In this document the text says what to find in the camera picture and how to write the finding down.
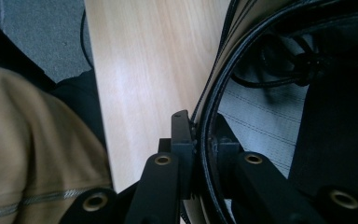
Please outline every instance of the brass grommet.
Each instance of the brass grommet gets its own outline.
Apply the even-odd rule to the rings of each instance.
[[[334,189],[330,192],[330,198],[334,203],[348,209],[358,208],[358,201],[350,194]]]
[[[94,193],[83,202],[83,209],[88,212],[95,212],[105,207],[108,198],[104,193]]]
[[[171,158],[169,156],[159,156],[155,159],[157,165],[167,165],[171,163]]]
[[[256,156],[255,154],[246,155],[245,160],[251,164],[260,164],[263,162],[263,159],[261,159],[259,156]]]

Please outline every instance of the gray carpet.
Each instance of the gray carpet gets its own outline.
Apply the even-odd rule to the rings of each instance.
[[[0,28],[58,82],[90,70],[80,47],[83,0],[0,0]],[[87,23],[85,47],[90,52]]]

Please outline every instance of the beige jacket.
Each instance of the beige jacket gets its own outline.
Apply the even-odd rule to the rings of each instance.
[[[0,68],[0,223],[58,223],[109,176],[102,145],[71,109]]]

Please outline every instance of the stitched seam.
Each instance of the stitched seam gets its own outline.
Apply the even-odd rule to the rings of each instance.
[[[224,115],[226,119],[230,119],[230,120],[232,120],[232,121],[234,121],[234,122],[236,122],[236,123],[238,123],[238,124],[240,124],[240,125],[242,125],[242,126],[244,126],[246,128],[249,128],[249,129],[251,129],[251,130],[253,130],[253,131],[257,132],[257,133],[264,134],[264,135],[266,135],[266,136],[268,136],[270,138],[273,138],[275,140],[278,140],[278,141],[280,141],[282,143],[285,143],[287,145],[290,145],[290,146],[295,146],[296,145],[296,142],[294,142],[294,141],[291,141],[289,139],[280,137],[280,136],[278,136],[278,135],[276,135],[274,133],[270,133],[270,132],[267,132],[265,130],[261,130],[261,129],[255,127],[254,125],[251,125],[251,124],[249,124],[249,123],[247,123],[247,122],[245,122],[243,120],[239,120],[239,119],[237,119],[237,118],[235,118],[233,116],[230,116],[229,114],[226,114],[224,112],[220,112],[220,113],[222,115]]]
[[[237,99],[239,99],[239,100],[241,100],[243,102],[245,102],[248,105],[253,105],[256,108],[258,108],[260,110],[263,110],[263,111],[265,111],[267,113],[276,115],[277,117],[280,117],[280,118],[283,118],[283,119],[288,119],[288,120],[290,120],[292,122],[295,122],[295,123],[300,123],[300,119],[296,119],[294,117],[284,115],[283,113],[270,110],[270,109],[268,109],[268,108],[266,108],[266,107],[264,107],[264,106],[262,106],[262,105],[260,105],[258,103],[255,103],[255,102],[252,102],[252,101],[250,101],[250,100],[248,100],[246,98],[243,98],[243,97],[239,96],[238,94],[233,93],[232,91],[226,91],[226,93],[229,94],[229,95],[232,95],[233,97],[235,97],[235,98],[237,98]]]

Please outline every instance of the wooden desk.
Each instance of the wooden desk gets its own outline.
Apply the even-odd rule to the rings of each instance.
[[[137,181],[171,115],[209,76],[229,0],[85,0],[103,123],[121,192]]]

